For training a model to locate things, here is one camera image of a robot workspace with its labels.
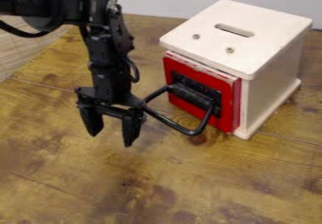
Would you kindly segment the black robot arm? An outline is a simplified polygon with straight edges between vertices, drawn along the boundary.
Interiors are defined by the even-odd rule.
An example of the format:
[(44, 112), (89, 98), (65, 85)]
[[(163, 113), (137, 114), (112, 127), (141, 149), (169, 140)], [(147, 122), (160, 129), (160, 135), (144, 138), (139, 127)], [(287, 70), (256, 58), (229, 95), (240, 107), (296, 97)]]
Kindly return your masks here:
[(0, 15), (21, 17), (34, 29), (25, 32), (0, 21), (0, 29), (21, 38), (40, 38), (64, 24), (78, 28), (93, 80), (89, 87), (74, 90), (80, 117), (90, 136), (101, 131), (105, 116), (120, 119), (122, 143), (130, 147), (144, 114), (141, 99), (130, 93), (139, 69), (128, 58), (133, 37), (117, 0), (0, 0)]

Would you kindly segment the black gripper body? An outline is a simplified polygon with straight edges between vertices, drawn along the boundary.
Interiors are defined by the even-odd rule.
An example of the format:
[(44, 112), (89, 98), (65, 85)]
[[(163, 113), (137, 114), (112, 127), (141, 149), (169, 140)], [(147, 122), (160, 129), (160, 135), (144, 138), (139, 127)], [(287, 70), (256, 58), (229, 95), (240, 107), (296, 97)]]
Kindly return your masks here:
[(74, 89), (77, 101), (96, 106), (98, 113), (121, 119), (129, 110), (141, 110), (143, 101), (132, 94), (139, 70), (128, 61), (89, 61), (92, 85)]

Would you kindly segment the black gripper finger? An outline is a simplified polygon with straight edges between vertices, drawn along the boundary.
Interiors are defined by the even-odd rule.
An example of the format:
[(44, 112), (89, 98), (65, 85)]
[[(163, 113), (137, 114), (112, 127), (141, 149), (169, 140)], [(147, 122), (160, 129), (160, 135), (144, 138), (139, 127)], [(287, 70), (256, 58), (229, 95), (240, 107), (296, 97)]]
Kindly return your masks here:
[(104, 127), (101, 114), (92, 104), (77, 102), (76, 105), (86, 132), (90, 136), (96, 136)]
[(144, 121), (145, 115), (141, 110), (129, 110), (121, 118), (121, 137), (125, 148), (129, 148), (137, 139)]

